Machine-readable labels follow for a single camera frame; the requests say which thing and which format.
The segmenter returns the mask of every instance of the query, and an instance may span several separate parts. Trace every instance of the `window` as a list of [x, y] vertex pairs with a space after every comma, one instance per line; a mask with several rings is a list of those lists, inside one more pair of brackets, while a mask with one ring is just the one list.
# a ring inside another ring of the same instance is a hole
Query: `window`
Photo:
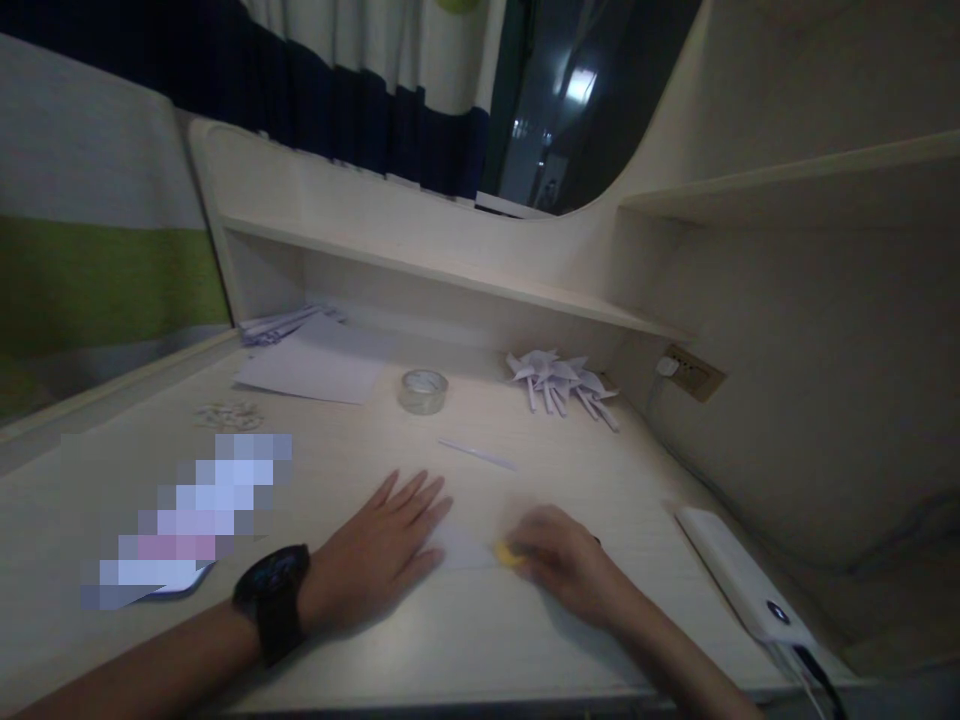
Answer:
[[478, 205], [562, 215], [606, 190], [636, 151], [699, 5], [508, 0]]

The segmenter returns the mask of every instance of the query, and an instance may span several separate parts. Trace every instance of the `desk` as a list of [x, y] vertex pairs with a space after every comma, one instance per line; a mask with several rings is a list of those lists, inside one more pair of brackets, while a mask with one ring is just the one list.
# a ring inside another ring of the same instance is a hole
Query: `desk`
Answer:
[[[483, 542], [497, 536], [512, 500], [555, 502], [599, 536], [739, 686], [791, 687], [741, 628], [672, 517], [676, 506], [710, 508], [712, 500], [625, 403], [611, 405], [620, 434], [580, 407], [566, 419], [532, 415], [525, 389], [506, 382], [502, 355], [421, 338], [400, 338], [364, 406], [235, 386], [246, 355], [237, 349], [83, 435], [65, 436], [59, 449], [4, 479], [0, 709], [20, 707], [224, 599], [243, 570], [275, 548], [317, 547], [394, 467], [405, 476], [424, 467], [446, 476], [455, 498], [446, 522]], [[413, 416], [397, 404], [400, 377], [412, 367], [450, 380], [439, 414]], [[266, 418], [259, 432], [294, 438], [294, 477], [278, 497], [272, 532], [238, 543], [188, 599], [82, 610], [80, 566], [99, 557], [101, 528], [108, 542], [118, 531], [135, 532], [134, 510], [156, 508], [155, 487], [177, 482], [178, 461], [213, 457], [214, 432], [193, 426], [193, 410], [234, 399], [258, 404]], [[508, 458], [519, 471], [443, 447], [438, 437]], [[118, 511], [102, 517], [105, 506]], [[849, 678], [827, 667], [838, 682]], [[606, 636], [497, 567], [435, 573], [382, 623], [304, 648], [282, 672], [257, 672], [221, 702], [231, 711], [275, 711], [652, 693]]]

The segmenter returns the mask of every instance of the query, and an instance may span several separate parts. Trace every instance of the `green stripe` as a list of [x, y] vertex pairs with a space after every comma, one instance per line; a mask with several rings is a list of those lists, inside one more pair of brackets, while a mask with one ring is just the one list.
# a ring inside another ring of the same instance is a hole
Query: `green stripe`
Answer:
[[42, 357], [229, 323], [205, 230], [0, 216], [0, 350]]

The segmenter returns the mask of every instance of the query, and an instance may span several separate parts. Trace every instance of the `power outlet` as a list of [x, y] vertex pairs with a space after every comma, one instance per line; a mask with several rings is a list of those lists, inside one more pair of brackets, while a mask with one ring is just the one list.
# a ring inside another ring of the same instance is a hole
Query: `power outlet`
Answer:
[[708, 365], [676, 345], [668, 347], [664, 355], [680, 363], [677, 372], [667, 379], [699, 402], [709, 400], [720, 387], [720, 383], [727, 378], [712, 365]]

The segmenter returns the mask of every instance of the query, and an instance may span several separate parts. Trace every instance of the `sheet of paper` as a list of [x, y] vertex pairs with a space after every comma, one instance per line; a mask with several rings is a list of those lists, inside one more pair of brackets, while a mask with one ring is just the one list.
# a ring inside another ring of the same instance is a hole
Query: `sheet of paper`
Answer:
[[233, 379], [288, 395], [362, 405], [395, 345], [391, 337], [317, 313], [293, 335], [248, 360]]
[[470, 533], [449, 522], [442, 522], [427, 540], [426, 547], [440, 547], [446, 552], [440, 570], [466, 570], [496, 567], [493, 551], [478, 543]]

